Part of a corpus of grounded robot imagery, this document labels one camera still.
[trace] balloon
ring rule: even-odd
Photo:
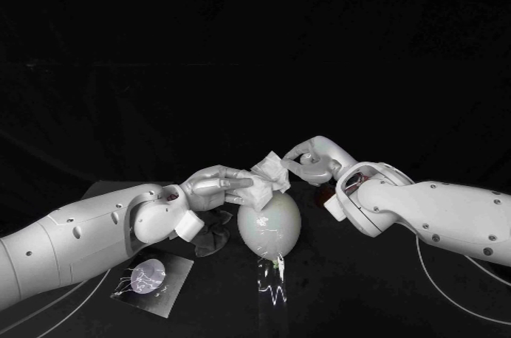
[[[257,212],[239,206],[236,226],[245,245],[271,261],[285,256],[298,240],[301,218],[298,206],[288,194],[274,191],[268,204]]]

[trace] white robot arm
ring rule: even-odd
[[[203,221],[193,211],[223,202],[225,190],[252,185],[239,170],[213,166],[187,181],[142,184],[78,201],[0,238],[0,311],[34,294],[79,283],[166,238],[192,240]]]
[[[300,154],[301,164],[291,161]],[[334,178],[324,207],[365,235],[401,223],[427,244],[511,266],[511,196],[443,182],[415,184],[385,163],[356,162],[324,137],[298,144],[281,165],[310,184]]]

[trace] tissue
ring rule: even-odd
[[[235,189],[233,194],[242,197],[246,206],[255,211],[261,211],[271,200],[272,191],[280,190],[284,193],[290,189],[288,173],[280,165],[280,157],[272,151],[252,166],[251,171],[241,170],[236,178],[251,178],[254,185]]]

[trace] dark backdrop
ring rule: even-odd
[[[314,135],[417,182],[511,193],[511,0],[1,0],[0,13],[0,235],[98,180],[248,169]]]

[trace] white cable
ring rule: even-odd
[[[495,274],[490,273],[490,271],[470,257],[467,257],[467,256],[464,256],[464,257],[490,277],[493,277],[506,286],[511,286],[511,283],[508,283],[503,279],[500,279],[498,276],[495,276]]]
[[[101,285],[101,283],[102,283],[102,281],[104,281],[104,278],[101,279],[98,286],[96,286],[95,289],[92,290],[92,293],[86,296],[86,299],[85,299],[83,302],[79,304],[79,306],[75,308],[75,310],[66,315],[66,317],[63,318],[63,320],[60,320],[60,322],[59,322],[40,336],[37,336],[37,338],[44,337],[46,334],[50,333],[50,332],[59,327],[59,325],[63,323],[63,321],[65,321],[65,320],[70,317],[70,315],[79,310],[79,308],[83,306],[83,303],[86,302],[86,300],[88,300],[88,299],[91,298],[91,296],[93,295],[95,290],[98,289],[98,287],[99,287],[99,285]]]
[[[424,265],[424,262],[423,262],[423,256],[420,255],[418,236],[415,236],[415,244],[417,244],[417,252],[418,252],[420,264],[423,265],[424,273],[425,273],[425,275],[427,275],[428,280],[431,281],[433,286],[436,287],[436,290],[441,293],[441,295],[444,296],[444,298],[446,298],[463,311],[466,311],[466,312],[467,312],[469,314],[472,314],[473,316],[482,318],[483,320],[487,320],[487,321],[492,321],[492,322],[495,322],[495,323],[499,323],[499,324],[502,324],[502,325],[511,325],[511,322],[505,322],[505,321],[495,320],[493,318],[480,316],[479,314],[476,314],[474,312],[472,312],[470,310],[467,310],[467,309],[466,309],[460,304],[457,304],[457,303],[451,300],[451,298],[444,294],[444,292],[440,290],[438,286],[434,284],[434,281],[433,281],[433,279],[431,279],[431,277],[428,276],[428,273],[427,273],[425,265]]]
[[[75,286],[75,288],[72,288],[72,290],[69,290],[69,292],[66,294],[63,294],[52,303],[49,303],[43,308],[40,308],[33,314],[28,314],[24,318],[21,318],[15,323],[13,323],[8,327],[5,327],[4,329],[0,330],[0,336],[10,331],[17,325],[20,325],[24,321],[27,321],[36,314],[40,314],[49,307],[52,307],[62,299],[66,298],[66,296],[75,291],[78,290],[78,288],[80,287],[80,285],[85,284],[85,282],[88,282],[88,280],[82,281],[82,283],[79,283],[78,286]]]

